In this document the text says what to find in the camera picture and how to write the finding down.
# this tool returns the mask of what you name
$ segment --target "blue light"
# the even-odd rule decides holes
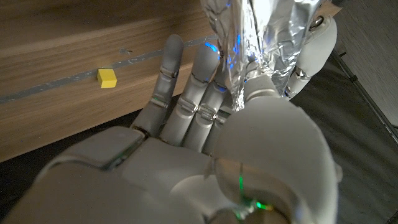
[[[217,47],[214,46],[213,44],[206,42],[205,45],[207,47],[211,48],[214,52],[217,52]]]
[[[219,89],[219,91],[221,91],[222,93],[225,92],[225,88],[223,88],[223,87],[221,87],[221,86],[219,86],[218,89]]]

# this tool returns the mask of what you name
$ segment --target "white robotic hand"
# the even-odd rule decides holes
[[[298,55],[296,71],[290,76],[285,95],[295,97],[325,65],[337,40],[337,26],[331,16],[319,16],[312,22],[303,48]]]
[[[220,112],[230,101],[215,46],[199,46],[160,132],[182,47],[167,40],[154,94],[131,128],[57,156],[4,223],[334,223],[337,179],[319,128],[266,77],[246,83],[245,109]]]

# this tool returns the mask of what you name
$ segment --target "wooden surface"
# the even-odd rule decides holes
[[[343,60],[398,125],[398,1],[351,1],[335,19]]]
[[[141,109],[161,56],[115,69],[116,88],[101,89],[88,77],[14,95],[156,52],[170,34],[184,42],[213,34],[198,0],[6,0],[0,11],[0,97],[12,96],[0,103],[0,162]],[[184,51],[175,94],[195,49]]]

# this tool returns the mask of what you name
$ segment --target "yellow cube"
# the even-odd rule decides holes
[[[116,86],[116,75],[113,69],[98,69],[97,79],[101,88],[114,88]]]

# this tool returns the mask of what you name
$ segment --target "aluminum foil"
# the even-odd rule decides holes
[[[244,84],[250,78],[272,77],[282,96],[319,4],[320,0],[201,0],[219,37],[235,111],[244,108]],[[252,62],[259,72],[248,70]]]

